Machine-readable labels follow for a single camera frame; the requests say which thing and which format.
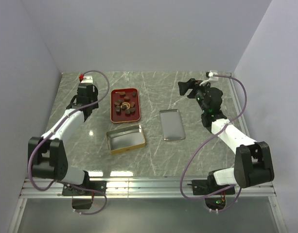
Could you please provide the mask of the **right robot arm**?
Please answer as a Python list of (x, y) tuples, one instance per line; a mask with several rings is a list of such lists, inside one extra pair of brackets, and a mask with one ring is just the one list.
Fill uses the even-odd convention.
[(221, 110), (223, 92), (212, 87), (210, 80), (194, 78), (178, 82), (179, 93), (195, 99), (202, 110), (203, 126), (219, 137), (235, 154), (234, 166), (209, 173), (208, 190), (218, 194), (228, 186), (248, 188), (274, 180), (270, 147), (265, 142), (251, 139), (229, 120)]

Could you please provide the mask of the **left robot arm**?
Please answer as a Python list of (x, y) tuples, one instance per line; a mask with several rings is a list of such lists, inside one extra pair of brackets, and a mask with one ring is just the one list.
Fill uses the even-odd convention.
[(41, 137), (29, 140), (28, 176), (34, 188), (46, 191), (57, 181), (74, 184), (79, 195), (90, 191), (86, 172), (69, 167), (64, 143), (98, 107), (97, 87), (92, 83), (80, 83), (77, 94), (55, 125)]

